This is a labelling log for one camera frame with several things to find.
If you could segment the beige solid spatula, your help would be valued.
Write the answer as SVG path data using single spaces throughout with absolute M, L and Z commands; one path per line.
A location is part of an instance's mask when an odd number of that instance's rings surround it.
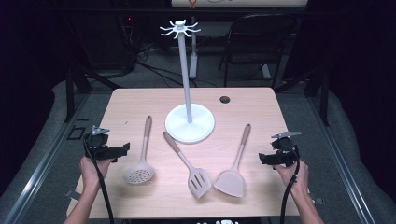
M 239 164 L 248 141 L 250 130 L 251 125 L 247 124 L 233 166 L 221 172 L 214 184 L 217 190 L 237 198 L 242 198 L 245 195 L 245 180 L 239 172 Z

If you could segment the beige slotted spatula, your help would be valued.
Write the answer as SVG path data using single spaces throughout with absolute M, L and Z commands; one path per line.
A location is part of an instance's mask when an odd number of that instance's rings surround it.
M 203 168 L 194 167 L 177 146 L 177 143 L 168 132 L 163 132 L 163 137 L 168 145 L 176 152 L 180 159 L 189 169 L 188 187 L 197 199 L 202 198 L 212 187 L 212 182 L 207 171 Z

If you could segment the black metal frame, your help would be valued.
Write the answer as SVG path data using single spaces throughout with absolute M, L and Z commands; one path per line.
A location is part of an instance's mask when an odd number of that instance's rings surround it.
M 288 90 L 303 80 L 308 80 L 304 89 L 306 97 L 314 97 L 320 91 L 319 117 L 325 126 L 329 125 L 328 121 L 328 102 L 329 102 L 329 83 L 330 73 L 326 67 L 315 68 L 297 78 L 287 81 L 285 84 L 275 88 L 276 93 Z
M 111 90 L 120 88 L 120 85 L 108 80 L 105 77 L 100 76 L 98 73 L 89 69 L 87 66 L 80 64 L 72 64 L 69 66 L 68 71 L 65 74 L 65 90 L 66 90 L 66 117 L 65 122 L 71 120 L 74 116 L 75 107 L 75 89 L 78 89 L 83 94 L 90 94 L 92 86 L 88 81 L 88 78 L 93 78 L 96 81 L 109 87 Z

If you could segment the aluminium rail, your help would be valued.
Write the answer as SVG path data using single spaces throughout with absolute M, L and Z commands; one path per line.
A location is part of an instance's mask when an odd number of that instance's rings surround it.
M 361 194 L 361 190 L 358 187 L 352 173 L 350 172 L 350 169 L 340 150 L 340 147 L 335 141 L 330 127 L 326 126 L 322 121 L 322 118 L 319 114 L 319 105 L 317 101 L 314 98 L 308 97 L 307 102 L 314 113 L 314 117 L 318 123 L 318 126 L 324 133 L 326 141 L 330 146 L 330 154 L 332 156 L 332 160 L 335 164 L 338 174 L 343 181 L 348 197 L 356 210 L 361 224 L 376 224 L 375 219 Z
M 72 130 L 76 116 L 82 110 L 89 94 L 74 101 L 75 111 L 66 120 L 66 98 L 55 97 L 49 117 L 37 137 L 21 169 L 0 197 L 0 224 L 19 224 L 39 192 L 54 161 L 60 153 L 67 134 Z

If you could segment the white device at table edge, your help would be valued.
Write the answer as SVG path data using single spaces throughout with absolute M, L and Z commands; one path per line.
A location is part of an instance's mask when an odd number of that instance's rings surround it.
M 236 220 L 223 219 L 223 220 L 199 221 L 196 224 L 240 224 L 240 223 Z

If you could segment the person's right hand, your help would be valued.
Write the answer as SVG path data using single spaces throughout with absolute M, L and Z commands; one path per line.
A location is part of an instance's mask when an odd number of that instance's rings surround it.
M 309 171 L 304 161 L 300 160 L 300 167 L 297 167 L 297 163 L 295 163 L 290 167 L 275 165 L 274 169 L 280 174 L 285 186 L 289 184 L 293 177 L 295 178 L 290 189 L 290 193 L 295 201 L 300 201 L 302 198 L 310 200 L 308 192 Z

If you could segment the person's left hand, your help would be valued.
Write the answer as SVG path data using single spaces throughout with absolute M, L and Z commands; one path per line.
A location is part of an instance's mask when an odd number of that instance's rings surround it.
M 83 194 L 97 193 L 100 188 L 98 173 L 106 176 L 111 160 L 97 161 L 96 166 L 89 158 L 80 160 L 80 170 L 83 180 Z

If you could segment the white utensil rack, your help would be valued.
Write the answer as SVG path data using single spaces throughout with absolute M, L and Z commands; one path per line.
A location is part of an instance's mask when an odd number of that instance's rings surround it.
M 170 21 L 167 28 L 161 27 L 164 36 L 173 35 L 178 43 L 180 68 L 182 72 L 185 103 L 173 108 L 165 118 L 165 130 L 178 142 L 196 144 L 205 140 L 215 128 L 215 117 L 205 106 L 191 101 L 190 75 L 186 51 L 186 37 L 199 32 L 196 24 L 187 25 L 186 21 Z

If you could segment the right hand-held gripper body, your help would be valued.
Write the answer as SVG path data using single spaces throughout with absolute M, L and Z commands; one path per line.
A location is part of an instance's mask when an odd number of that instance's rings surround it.
M 285 164 L 289 167 L 299 160 L 298 148 L 291 139 L 293 136 L 299 134 L 300 132 L 286 131 L 272 135 L 275 141 L 271 145 L 276 150 L 274 164 Z

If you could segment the beige perforated skimmer spoon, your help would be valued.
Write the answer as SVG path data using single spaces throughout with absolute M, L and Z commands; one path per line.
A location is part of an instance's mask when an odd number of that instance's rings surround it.
M 134 167 L 125 170 L 123 173 L 123 179 L 128 184 L 135 185 L 145 183 L 155 174 L 154 168 L 147 163 L 147 151 L 151 126 L 152 116 L 147 116 L 140 160 Z

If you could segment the black folding chair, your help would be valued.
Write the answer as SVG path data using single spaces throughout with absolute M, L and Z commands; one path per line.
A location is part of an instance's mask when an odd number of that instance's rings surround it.
M 226 35 L 219 70 L 224 66 L 223 85 L 227 86 L 230 65 L 274 64 L 270 80 L 276 84 L 285 40 L 293 33 L 297 20 L 289 14 L 248 14 L 234 21 Z

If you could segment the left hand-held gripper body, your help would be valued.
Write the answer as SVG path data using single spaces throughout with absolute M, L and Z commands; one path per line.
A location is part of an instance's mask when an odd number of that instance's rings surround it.
M 109 129 L 92 126 L 92 129 L 83 136 L 83 147 L 85 157 L 97 161 L 112 160 L 117 162 L 118 159 L 110 154 L 110 147 L 106 144 L 108 140 L 107 133 Z

